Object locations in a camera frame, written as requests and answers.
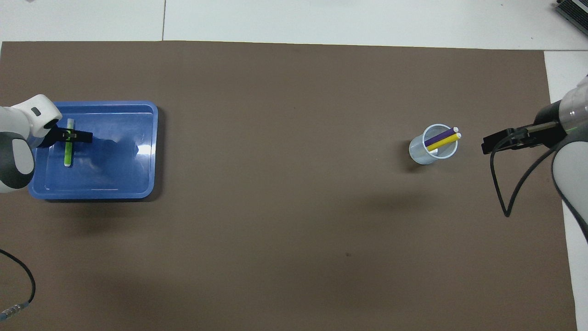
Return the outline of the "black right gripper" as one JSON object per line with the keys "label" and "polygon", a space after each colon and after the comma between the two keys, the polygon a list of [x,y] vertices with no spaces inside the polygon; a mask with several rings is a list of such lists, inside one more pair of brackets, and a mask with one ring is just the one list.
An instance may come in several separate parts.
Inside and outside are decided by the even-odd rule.
{"label": "black right gripper", "polygon": [[[483,138],[481,143],[481,150],[483,154],[491,154],[492,151],[500,152],[507,149],[524,149],[533,148],[538,145],[544,145],[547,148],[552,148],[559,143],[567,133],[565,131],[568,115],[567,109],[561,105],[563,100],[556,101],[550,105],[543,107],[538,111],[533,126],[555,122],[555,126],[534,132],[529,138],[526,129],[505,129],[496,132]],[[500,146],[500,141],[508,138]]]}

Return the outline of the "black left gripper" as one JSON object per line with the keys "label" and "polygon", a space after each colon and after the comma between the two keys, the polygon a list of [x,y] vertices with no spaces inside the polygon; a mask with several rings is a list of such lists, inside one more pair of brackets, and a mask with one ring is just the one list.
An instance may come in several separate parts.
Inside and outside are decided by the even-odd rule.
{"label": "black left gripper", "polygon": [[94,139],[94,134],[92,132],[86,131],[74,131],[72,130],[63,130],[59,126],[54,126],[51,128],[46,136],[44,136],[41,143],[36,148],[49,148],[53,146],[55,143],[61,142],[71,142],[73,140],[74,143],[92,143]]}

